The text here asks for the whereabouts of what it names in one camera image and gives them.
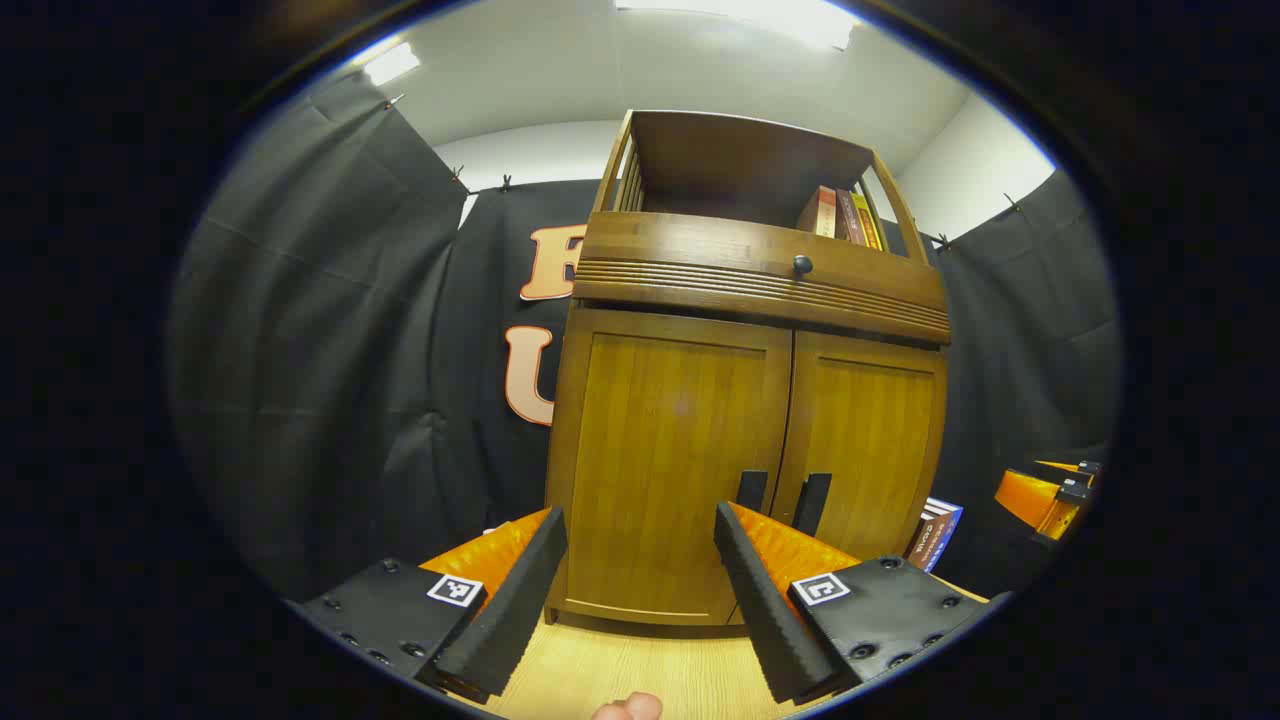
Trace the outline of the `black backdrop cloth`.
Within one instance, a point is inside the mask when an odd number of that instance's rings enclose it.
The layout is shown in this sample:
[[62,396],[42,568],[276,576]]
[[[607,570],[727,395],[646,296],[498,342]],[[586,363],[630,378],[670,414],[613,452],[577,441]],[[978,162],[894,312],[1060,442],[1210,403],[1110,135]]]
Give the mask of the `black backdrop cloth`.
[[[280,593],[428,559],[543,506],[549,430],[503,383],[515,325],[556,396],[568,302],[518,296],[532,232],[585,222],[617,124],[554,123],[435,152],[364,88],[297,102],[195,228],[168,351],[180,446],[212,515]],[[1051,547],[995,502],[1005,468],[1102,461],[1120,318],[1076,186],[1046,176],[931,260],[956,336],[934,492],[965,512],[934,573],[1019,591]]]

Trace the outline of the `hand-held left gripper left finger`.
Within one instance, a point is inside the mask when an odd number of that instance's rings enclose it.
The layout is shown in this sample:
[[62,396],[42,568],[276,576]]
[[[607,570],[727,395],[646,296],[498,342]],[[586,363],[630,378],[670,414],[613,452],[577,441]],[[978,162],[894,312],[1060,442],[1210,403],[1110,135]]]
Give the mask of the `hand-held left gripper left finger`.
[[563,511],[548,507],[424,562],[381,559],[288,605],[383,670],[484,705],[524,659],[567,547]]

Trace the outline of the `wooden drawer with black knob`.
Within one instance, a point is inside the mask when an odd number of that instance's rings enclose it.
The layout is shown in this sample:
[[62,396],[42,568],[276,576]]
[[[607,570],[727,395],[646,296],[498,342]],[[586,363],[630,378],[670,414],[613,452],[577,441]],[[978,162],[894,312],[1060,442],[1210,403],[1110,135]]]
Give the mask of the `wooden drawer with black knob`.
[[594,213],[573,297],[952,341],[941,274],[923,260],[707,217]]

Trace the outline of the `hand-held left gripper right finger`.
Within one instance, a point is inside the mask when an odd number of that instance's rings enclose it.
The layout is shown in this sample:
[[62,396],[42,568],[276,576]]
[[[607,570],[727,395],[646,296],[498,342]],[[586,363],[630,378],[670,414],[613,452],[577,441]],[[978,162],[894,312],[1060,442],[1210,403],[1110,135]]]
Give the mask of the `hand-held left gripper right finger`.
[[855,559],[739,503],[714,542],[772,697],[805,705],[884,685],[986,624],[978,600],[899,555]]

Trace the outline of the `blue and white box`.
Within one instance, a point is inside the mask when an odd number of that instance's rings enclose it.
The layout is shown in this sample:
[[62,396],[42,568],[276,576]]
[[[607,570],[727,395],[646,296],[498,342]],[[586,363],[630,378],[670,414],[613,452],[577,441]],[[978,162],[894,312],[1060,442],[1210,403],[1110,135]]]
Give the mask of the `blue and white box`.
[[916,533],[908,547],[908,562],[925,573],[932,573],[947,548],[963,512],[963,506],[928,497],[916,525]]

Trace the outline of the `wooden double-door shoe cabinet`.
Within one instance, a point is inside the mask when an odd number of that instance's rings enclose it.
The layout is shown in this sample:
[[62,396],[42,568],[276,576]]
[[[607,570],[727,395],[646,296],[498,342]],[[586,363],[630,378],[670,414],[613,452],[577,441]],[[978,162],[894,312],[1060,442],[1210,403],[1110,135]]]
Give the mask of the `wooden double-door shoe cabinet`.
[[[596,211],[649,211],[797,231],[796,220],[820,184],[861,193],[876,214],[886,252],[923,260],[940,272],[927,256],[925,242],[890,169],[874,150],[814,131],[744,117],[700,111],[628,111],[590,217]],[[937,348],[943,355],[948,346],[739,314],[641,304],[580,302],[589,307],[769,325],[791,331],[794,337],[800,331],[812,331]],[[731,501],[772,518],[773,497],[765,510],[746,495]]]

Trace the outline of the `wooden cabinet door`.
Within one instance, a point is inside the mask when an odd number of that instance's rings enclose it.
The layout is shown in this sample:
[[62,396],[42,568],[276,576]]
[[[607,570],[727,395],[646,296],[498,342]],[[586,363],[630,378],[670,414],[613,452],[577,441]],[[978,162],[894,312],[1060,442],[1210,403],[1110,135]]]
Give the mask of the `wooden cabinet door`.
[[947,402],[937,348],[800,331],[771,516],[856,559],[905,553]]
[[547,466],[568,548],[545,620],[730,623],[716,509],[771,506],[792,351],[777,327],[572,302]]

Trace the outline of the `brown book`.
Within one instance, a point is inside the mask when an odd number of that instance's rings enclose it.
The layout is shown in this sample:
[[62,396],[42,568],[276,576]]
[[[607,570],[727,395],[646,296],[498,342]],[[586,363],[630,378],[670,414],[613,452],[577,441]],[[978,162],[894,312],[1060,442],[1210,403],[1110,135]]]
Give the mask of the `brown book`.
[[796,228],[827,238],[837,234],[838,209],[835,190],[818,186],[796,220]]

